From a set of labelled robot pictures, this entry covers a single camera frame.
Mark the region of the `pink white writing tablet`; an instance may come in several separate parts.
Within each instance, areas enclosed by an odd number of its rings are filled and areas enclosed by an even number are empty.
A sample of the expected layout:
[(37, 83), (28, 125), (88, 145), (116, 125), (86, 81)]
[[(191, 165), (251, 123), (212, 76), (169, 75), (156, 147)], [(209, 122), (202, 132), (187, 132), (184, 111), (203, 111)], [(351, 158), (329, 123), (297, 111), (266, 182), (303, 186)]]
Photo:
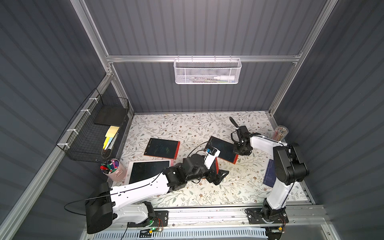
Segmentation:
[(124, 185), (155, 177), (163, 169), (173, 166), (174, 160), (148, 160), (129, 162)]

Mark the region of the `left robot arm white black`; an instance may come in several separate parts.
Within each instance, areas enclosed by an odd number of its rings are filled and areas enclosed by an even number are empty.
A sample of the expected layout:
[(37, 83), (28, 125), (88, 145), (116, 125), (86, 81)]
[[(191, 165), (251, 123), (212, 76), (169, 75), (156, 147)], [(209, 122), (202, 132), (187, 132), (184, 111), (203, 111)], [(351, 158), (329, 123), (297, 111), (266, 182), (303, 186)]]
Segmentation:
[(155, 218), (148, 198), (178, 191), (194, 180), (217, 186), (228, 174), (219, 169), (216, 156), (193, 154), (146, 180), (115, 187), (103, 183), (85, 201), (87, 233), (99, 233), (114, 223), (147, 226)]

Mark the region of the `red tablet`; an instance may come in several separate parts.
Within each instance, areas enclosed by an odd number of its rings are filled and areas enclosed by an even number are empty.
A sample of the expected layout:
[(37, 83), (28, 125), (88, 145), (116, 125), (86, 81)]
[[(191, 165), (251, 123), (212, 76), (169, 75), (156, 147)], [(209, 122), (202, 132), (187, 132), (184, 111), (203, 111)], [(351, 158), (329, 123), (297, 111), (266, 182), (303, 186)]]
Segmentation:
[(215, 158), (210, 169), (208, 170), (206, 179), (211, 183), (216, 179), (216, 174), (218, 173), (218, 171), (219, 171), (219, 165), (218, 165), (217, 158)]
[(234, 152), (233, 143), (226, 142), (211, 136), (208, 143), (205, 146), (206, 149), (216, 148), (220, 151), (218, 158), (225, 160), (229, 163), (235, 164), (238, 160), (238, 155)]
[(175, 160), (180, 148), (180, 141), (150, 138), (144, 156)]

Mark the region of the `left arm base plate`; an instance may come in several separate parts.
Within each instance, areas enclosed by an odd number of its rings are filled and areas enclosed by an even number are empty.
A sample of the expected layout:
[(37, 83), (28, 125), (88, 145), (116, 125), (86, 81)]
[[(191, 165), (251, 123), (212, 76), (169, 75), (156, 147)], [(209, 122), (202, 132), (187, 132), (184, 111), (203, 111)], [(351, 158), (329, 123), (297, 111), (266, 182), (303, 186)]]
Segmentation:
[(167, 227), (169, 220), (169, 211), (155, 211), (142, 223), (128, 223), (128, 228), (139, 228), (139, 227)]

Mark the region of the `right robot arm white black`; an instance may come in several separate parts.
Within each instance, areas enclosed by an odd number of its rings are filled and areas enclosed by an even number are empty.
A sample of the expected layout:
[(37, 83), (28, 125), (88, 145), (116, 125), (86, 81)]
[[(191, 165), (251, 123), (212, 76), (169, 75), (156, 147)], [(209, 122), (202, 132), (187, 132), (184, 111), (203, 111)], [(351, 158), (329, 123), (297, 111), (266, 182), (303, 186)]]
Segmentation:
[(284, 220), (286, 202), (293, 188), (309, 175), (306, 164), (301, 161), (302, 153), (296, 143), (287, 144), (275, 141), (259, 133), (250, 133), (246, 126), (239, 126), (230, 119), (236, 127), (237, 138), (234, 142), (234, 153), (239, 156), (249, 156), (252, 150), (258, 149), (273, 156), (276, 180), (272, 191), (263, 201), (260, 218), (268, 224), (278, 219)]

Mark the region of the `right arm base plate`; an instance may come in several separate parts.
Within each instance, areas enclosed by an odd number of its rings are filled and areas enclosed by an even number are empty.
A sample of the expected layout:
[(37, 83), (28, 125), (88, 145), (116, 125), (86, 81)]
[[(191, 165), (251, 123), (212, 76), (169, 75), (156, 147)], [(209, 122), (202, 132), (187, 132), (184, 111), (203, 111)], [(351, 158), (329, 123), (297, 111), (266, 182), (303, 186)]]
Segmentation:
[(286, 209), (269, 210), (263, 208), (245, 209), (249, 224), (282, 224), (289, 223)]

